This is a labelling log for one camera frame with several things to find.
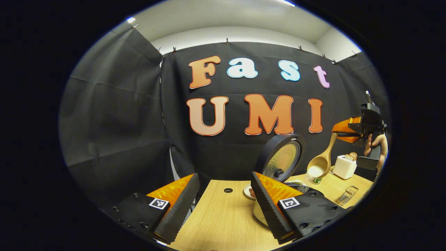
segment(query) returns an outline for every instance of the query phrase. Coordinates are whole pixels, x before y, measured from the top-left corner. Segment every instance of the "black backdrop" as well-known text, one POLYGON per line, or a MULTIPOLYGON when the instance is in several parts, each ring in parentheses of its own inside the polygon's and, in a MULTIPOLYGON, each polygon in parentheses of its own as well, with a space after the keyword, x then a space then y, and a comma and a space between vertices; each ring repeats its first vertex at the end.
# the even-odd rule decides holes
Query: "black backdrop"
POLYGON ((70 173, 99 206, 173 181, 160 101, 162 55, 127 22, 85 54, 60 105, 70 173))
MULTIPOLYGON (((367 102, 366 90, 370 91, 376 105, 382 109, 383 118, 390 128, 390 109, 384 85, 363 52, 338 64, 296 48, 254 42, 222 42, 167 53, 161 67, 161 102, 176 171, 180 177, 197 171, 203 185, 201 192, 210 179, 248 180, 264 144, 276 135, 274 132, 267 134, 265 130, 260 135, 246 135, 244 132, 249 122, 249 104, 244 97, 256 93, 265 97, 270 108, 280 95, 293 98, 291 121, 294 133, 306 139, 306 149, 294 174, 303 174, 309 161, 328 146, 333 126, 361 115, 360 106, 367 102), (189 63, 212 56, 219 56, 221 62, 214 64, 213 76, 206 75, 211 83, 190 89, 192 69, 189 63), (235 58, 254 61, 258 75, 252 79, 230 77, 227 74, 229 61, 235 58), (282 70, 278 67, 281 60, 298 65, 301 76, 298 81, 282 78, 282 70), (314 71, 316 66, 321 66, 326 72, 329 88, 320 84, 314 71), (199 135, 191 129, 186 102, 193 98, 205 99, 202 119, 205 125, 210 126, 215 122, 214 105, 210 99, 215 96, 229 98, 225 105, 225 127, 214 136, 199 135), (312 115, 308 100, 312 98, 323 103, 323 130, 320 133, 309 132, 312 115)), ((337 140, 331 153, 332 163, 335 163, 337 156, 352 151, 363 155, 364 149, 337 140)), ((358 168, 357 173, 374 180, 376 170, 358 168)))

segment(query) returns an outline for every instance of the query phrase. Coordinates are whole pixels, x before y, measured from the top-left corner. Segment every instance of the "wooden ladle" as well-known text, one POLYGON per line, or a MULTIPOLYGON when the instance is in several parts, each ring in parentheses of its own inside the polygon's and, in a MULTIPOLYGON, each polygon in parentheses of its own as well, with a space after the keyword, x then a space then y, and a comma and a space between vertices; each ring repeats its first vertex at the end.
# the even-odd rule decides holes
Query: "wooden ladle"
POLYGON ((324 169, 324 173, 319 176, 319 178, 324 177, 325 175, 327 175, 327 173, 330 171, 331 168, 331 149, 333 148, 333 145, 335 144, 336 138, 338 137, 339 133, 332 133, 331 134, 331 139, 330 139, 330 143, 328 144, 327 149, 319 154, 318 156, 314 157, 307 166, 307 170, 311 167, 311 166, 318 166, 322 169, 324 169))

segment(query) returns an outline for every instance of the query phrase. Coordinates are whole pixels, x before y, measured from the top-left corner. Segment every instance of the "salt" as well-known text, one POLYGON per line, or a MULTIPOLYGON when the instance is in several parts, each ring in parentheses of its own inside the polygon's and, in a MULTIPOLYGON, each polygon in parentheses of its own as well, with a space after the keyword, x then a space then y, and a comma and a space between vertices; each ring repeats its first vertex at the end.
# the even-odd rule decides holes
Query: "salt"
POLYGON ((307 175, 309 178, 318 178, 324 173, 324 169, 320 166, 311 166, 307 170, 307 175))

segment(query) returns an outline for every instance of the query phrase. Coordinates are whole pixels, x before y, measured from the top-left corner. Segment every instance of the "wooden table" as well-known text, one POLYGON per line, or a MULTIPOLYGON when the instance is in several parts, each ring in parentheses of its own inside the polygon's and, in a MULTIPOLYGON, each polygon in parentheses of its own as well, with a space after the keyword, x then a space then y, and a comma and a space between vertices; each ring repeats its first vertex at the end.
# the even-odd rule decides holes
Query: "wooden table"
MULTIPOLYGON (((357 175, 343 180, 327 174, 319 185, 310 184, 305 174, 288 179, 301 180, 335 201, 351 185, 359 188, 343 207, 356 205, 372 182, 357 175)), ((248 199, 243 188, 250 181, 211 180, 197 206, 180 229, 175 242, 168 245, 180 251, 269 251, 279 245, 269 228, 255 218, 254 200, 248 199)))

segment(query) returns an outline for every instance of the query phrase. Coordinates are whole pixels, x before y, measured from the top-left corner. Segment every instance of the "food on plate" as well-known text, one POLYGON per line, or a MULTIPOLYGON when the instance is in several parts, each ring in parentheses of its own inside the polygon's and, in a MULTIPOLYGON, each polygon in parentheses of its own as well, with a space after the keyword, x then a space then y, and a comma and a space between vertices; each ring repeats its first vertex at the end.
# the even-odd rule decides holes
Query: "food on plate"
POLYGON ((254 194, 254 190, 252 188, 249 189, 249 192, 252 197, 254 197, 254 198, 256 197, 256 195, 254 194))

